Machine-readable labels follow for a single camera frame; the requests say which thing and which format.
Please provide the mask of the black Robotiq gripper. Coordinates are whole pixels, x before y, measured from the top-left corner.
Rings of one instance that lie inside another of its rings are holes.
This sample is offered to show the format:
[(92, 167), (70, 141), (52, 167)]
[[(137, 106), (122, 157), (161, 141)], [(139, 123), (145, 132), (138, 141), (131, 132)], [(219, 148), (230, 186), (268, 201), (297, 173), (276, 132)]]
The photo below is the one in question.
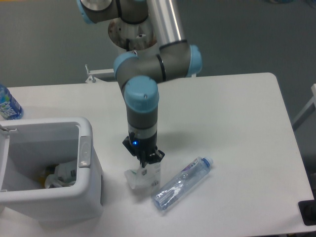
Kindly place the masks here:
[(141, 167), (159, 163), (165, 156), (163, 151), (157, 150), (157, 133), (149, 138), (141, 139), (136, 137), (134, 132), (130, 132), (122, 143), (132, 156), (137, 157)]

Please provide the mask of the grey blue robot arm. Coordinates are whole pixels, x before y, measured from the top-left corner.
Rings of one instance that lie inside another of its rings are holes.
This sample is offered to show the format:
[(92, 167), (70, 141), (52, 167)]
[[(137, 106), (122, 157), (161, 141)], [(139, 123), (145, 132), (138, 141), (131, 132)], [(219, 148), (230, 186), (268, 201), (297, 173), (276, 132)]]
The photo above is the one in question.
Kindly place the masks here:
[(197, 46), (184, 35), (174, 0), (79, 0), (88, 24), (119, 18), (130, 26), (150, 20), (159, 52), (139, 57), (129, 49), (114, 61), (114, 76), (120, 87), (127, 112), (128, 136), (123, 144), (142, 167), (160, 162), (164, 153), (157, 148), (158, 84), (190, 77), (202, 69)]

